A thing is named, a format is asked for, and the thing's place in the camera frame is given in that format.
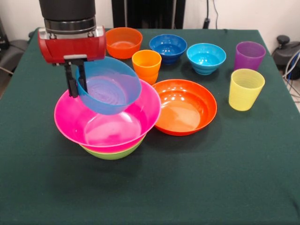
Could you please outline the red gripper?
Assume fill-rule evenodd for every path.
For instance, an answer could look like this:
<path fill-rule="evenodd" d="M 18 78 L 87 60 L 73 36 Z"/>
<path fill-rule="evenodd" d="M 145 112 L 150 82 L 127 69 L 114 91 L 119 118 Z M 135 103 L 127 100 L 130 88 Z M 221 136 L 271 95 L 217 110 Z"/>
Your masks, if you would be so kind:
<path fill-rule="evenodd" d="M 97 26 L 91 32 L 81 34 L 55 34 L 51 35 L 45 28 L 38 29 L 37 37 L 40 51 L 46 62 L 51 64 L 63 64 L 66 73 L 69 96 L 78 97 L 76 79 L 72 76 L 71 65 L 77 65 L 77 59 L 87 61 L 101 60 L 106 55 L 106 37 L 103 26 Z M 84 61 L 78 65 L 79 83 L 87 90 Z"/>

